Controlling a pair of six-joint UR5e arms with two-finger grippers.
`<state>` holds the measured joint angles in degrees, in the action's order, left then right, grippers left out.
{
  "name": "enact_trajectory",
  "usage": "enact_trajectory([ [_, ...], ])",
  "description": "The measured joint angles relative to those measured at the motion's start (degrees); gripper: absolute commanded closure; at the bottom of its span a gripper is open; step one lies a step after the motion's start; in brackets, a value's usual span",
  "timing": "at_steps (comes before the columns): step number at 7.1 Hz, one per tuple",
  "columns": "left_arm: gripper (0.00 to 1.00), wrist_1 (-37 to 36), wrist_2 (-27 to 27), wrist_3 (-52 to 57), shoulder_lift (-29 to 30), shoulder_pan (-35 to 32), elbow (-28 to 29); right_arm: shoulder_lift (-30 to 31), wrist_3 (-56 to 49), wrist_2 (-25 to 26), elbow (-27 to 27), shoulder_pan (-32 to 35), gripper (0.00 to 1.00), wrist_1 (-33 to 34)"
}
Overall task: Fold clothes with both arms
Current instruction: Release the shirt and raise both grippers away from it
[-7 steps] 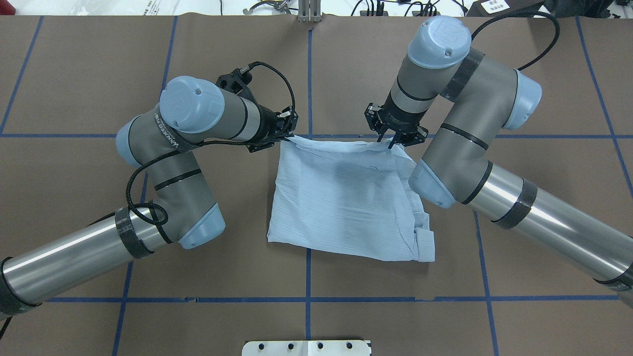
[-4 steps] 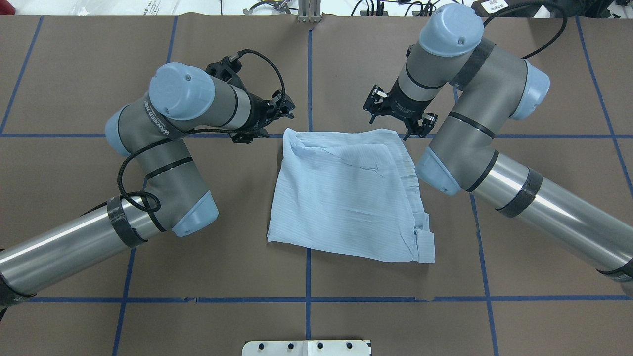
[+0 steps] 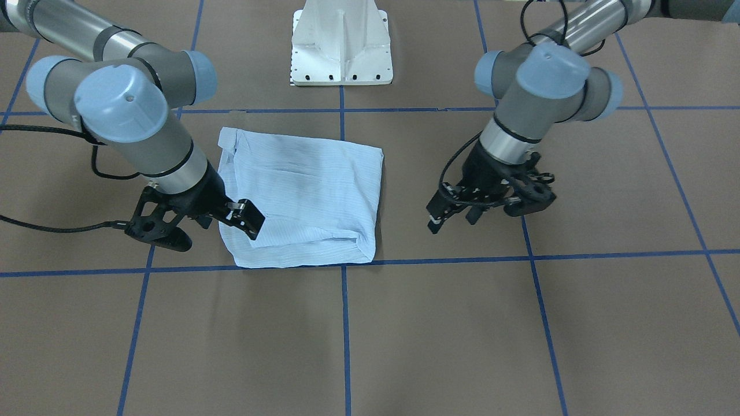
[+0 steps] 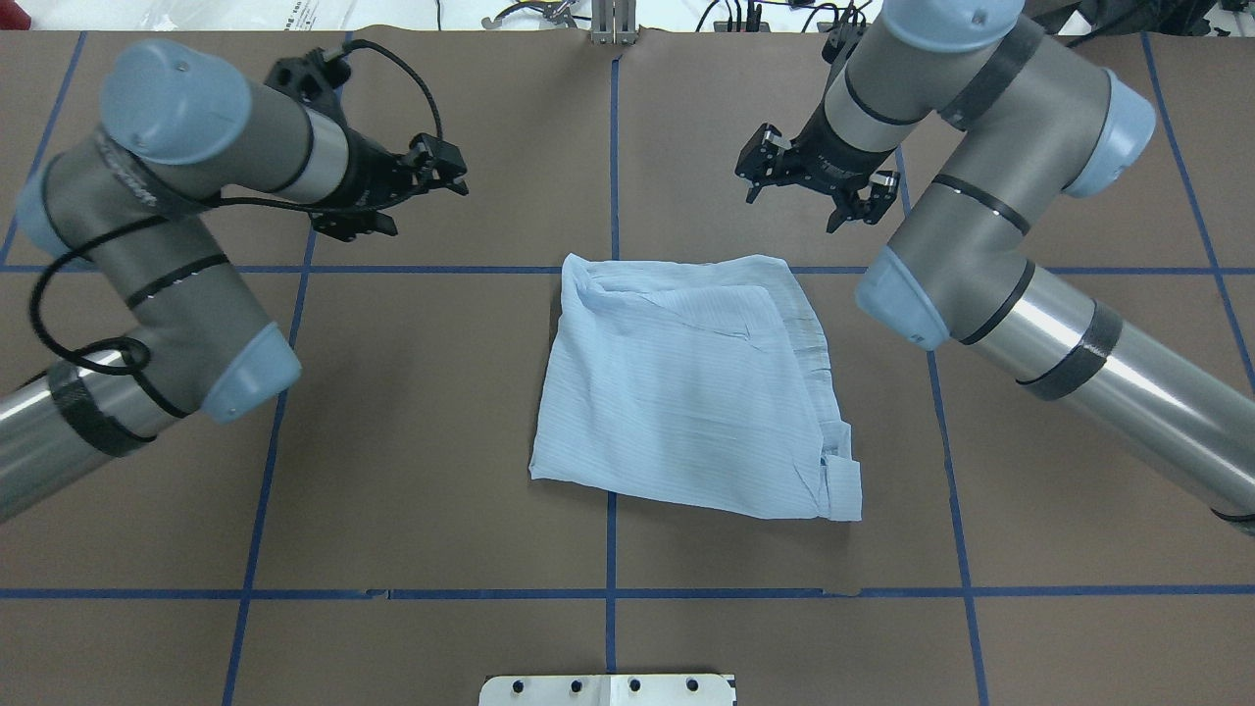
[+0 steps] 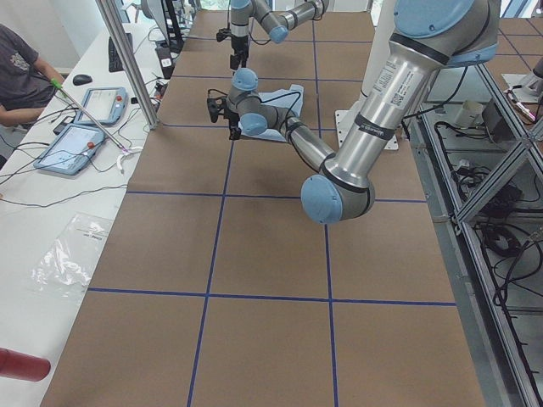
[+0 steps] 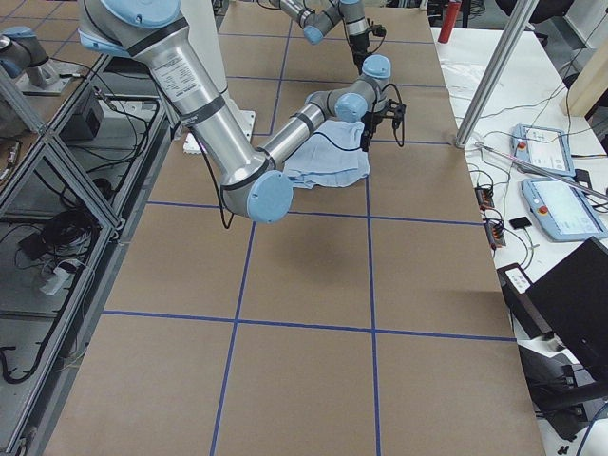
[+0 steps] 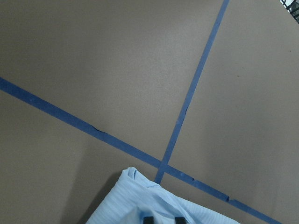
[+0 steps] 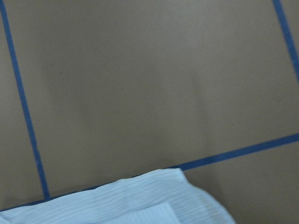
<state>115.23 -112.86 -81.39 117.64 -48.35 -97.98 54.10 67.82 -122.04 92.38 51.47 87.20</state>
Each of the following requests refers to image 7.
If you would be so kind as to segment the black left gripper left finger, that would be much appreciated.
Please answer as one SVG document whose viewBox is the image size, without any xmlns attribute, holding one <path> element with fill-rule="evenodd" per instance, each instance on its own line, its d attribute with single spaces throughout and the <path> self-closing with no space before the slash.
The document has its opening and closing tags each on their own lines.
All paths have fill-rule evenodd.
<svg viewBox="0 0 299 224">
<path fill-rule="evenodd" d="M 143 224 L 154 224 L 154 217 L 144 217 Z"/>
</svg>

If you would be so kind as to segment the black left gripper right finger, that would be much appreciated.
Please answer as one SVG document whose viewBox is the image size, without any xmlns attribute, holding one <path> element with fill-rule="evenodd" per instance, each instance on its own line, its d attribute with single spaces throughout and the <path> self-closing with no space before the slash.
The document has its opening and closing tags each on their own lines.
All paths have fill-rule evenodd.
<svg viewBox="0 0 299 224">
<path fill-rule="evenodd" d="M 175 224 L 185 224 L 184 217 L 175 217 Z"/>
</svg>

